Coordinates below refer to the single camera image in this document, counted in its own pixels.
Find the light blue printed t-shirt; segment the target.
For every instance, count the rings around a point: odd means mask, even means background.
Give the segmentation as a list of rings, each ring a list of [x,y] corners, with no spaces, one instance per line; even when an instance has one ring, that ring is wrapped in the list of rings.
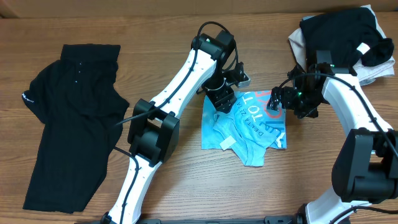
[[[287,148],[285,109],[268,110],[271,91],[237,91],[231,111],[217,111],[205,97],[201,148],[232,150],[244,166],[264,165],[266,149]]]

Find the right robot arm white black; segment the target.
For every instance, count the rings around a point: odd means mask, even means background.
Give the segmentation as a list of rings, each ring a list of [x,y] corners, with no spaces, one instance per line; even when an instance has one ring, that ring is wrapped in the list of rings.
[[[395,215],[377,205],[397,198],[397,131],[385,122],[361,89],[353,68],[318,63],[300,65],[271,91],[267,109],[292,110],[299,118],[318,116],[320,104],[331,105],[346,140],[331,173],[331,187],[302,205],[287,223],[349,223],[358,210]]]

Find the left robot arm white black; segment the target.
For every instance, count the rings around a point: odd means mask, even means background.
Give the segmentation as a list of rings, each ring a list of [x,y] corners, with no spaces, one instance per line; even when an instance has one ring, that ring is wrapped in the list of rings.
[[[126,155],[129,167],[116,203],[100,223],[137,223],[142,204],[157,169],[178,144],[180,117],[194,95],[201,91],[217,111],[227,113],[236,101],[232,85],[241,65],[225,71],[224,64],[236,50],[233,34],[222,30],[215,38],[196,36],[183,67],[150,101],[139,100],[133,109]]]

